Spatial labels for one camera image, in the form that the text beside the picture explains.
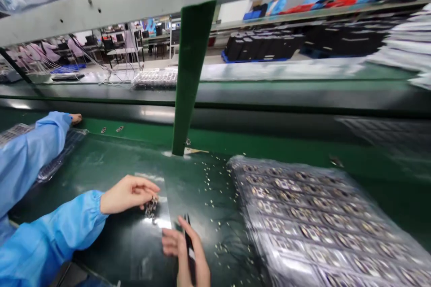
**green workbench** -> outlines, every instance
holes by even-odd
[[[17,122],[32,123],[45,114],[5,108],[0,108],[0,113],[0,130]],[[302,122],[304,128],[310,128],[304,120]],[[121,125],[124,129],[116,132]],[[316,132],[319,126],[325,127],[314,123]],[[334,131],[332,138],[313,138],[297,134],[241,133],[238,129],[235,132],[198,129],[192,122],[189,131],[191,147],[206,152],[183,158],[168,157],[165,153],[171,151],[172,124],[86,118],[80,127],[90,131],[85,140],[49,183],[30,191],[11,210],[11,220],[17,223],[33,221],[86,190],[110,188],[126,174],[163,177],[172,223],[178,215],[189,213],[192,226],[202,237],[212,272],[212,285],[240,286],[243,281],[246,285],[261,286],[257,263],[256,266],[244,265],[254,254],[249,253],[244,244],[242,217],[234,201],[233,182],[225,170],[225,160],[245,154],[247,157],[333,167],[330,157],[336,156],[344,170],[384,212],[431,251],[431,224],[426,220],[430,183],[405,173],[387,157],[385,149],[353,139],[352,134],[343,135],[345,129]],[[103,127],[107,130],[102,135]],[[206,177],[211,181],[205,183]],[[75,261],[111,283],[118,280],[130,283],[151,280],[152,286],[172,283],[176,275],[175,263],[162,255],[158,238],[143,231],[141,221],[142,214],[138,210],[110,216],[101,236],[88,250],[76,252]],[[216,256],[215,245],[222,241],[231,246],[230,252]]]
[[[414,72],[370,63],[341,79],[201,82],[196,108],[246,109],[389,117],[431,117],[431,92],[409,85]],[[130,89],[129,84],[0,86],[0,99],[175,106],[176,91]]]

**green metal post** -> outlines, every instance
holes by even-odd
[[[19,67],[17,63],[7,54],[3,47],[0,47],[0,55],[2,55],[4,59],[16,70],[16,72],[22,77],[24,81],[29,84],[33,83],[26,73],[21,69],[21,67]]]
[[[172,154],[177,156],[184,154],[215,8],[216,1],[213,0],[184,7],[181,10],[178,82],[172,142]]]

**stack of white sheets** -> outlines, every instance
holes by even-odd
[[[431,3],[392,28],[384,43],[366,60],[419,72],[409,82],[431,90]]]

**person's right hand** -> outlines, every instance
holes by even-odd
[[[196,257],[196,286],[210,287],[211,273],[205,259],[201,238],[182,217],[178,217],[178,222],[192,240],[194,255]],[[178,257],[177,286],[191,287],[192,279],[190,277],[189,258],[187,256],[187,245],[184,234],[177,230],[169,229],[163,229],[162,232],[164,235],[162,237],[163,253],[167,256]]]
[[[116,214],[158,198],[160,188],[146,178],[126,175],[100,198],[100,212]]]
[[[72,117],[72,125],[77,125],[78,123],[80,123],[82,121],[82,115],[79,114],[71,114],[70,115]]]

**blue pallet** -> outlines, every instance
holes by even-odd
[[[331,55],[328,52],[320,51],[317,49],[312,49],[308,47],[302,47],[299,50],[299,53],[305,56],[308,56],[313,59],[321,59],[321,58],[347,58],[347,57],[362,57],[364,55]]]
[[[288,58],[279,58],[276,60],[252,60],[252,61],[229,61],[228,57],[224,53],[224,51],[221,52],[221,57],[223,58],[224,62],[226,64],[232,64],[232,63],[257,63],[257,62],[263,62],[263,61],[286,61]]]
[[[69,64],[69,65],[62,66],[61,69],[56,68],[55,70],[51,71],[51,74],[71,73],[71,72],[82,70],[86,67],[87,67],[87,64]]]

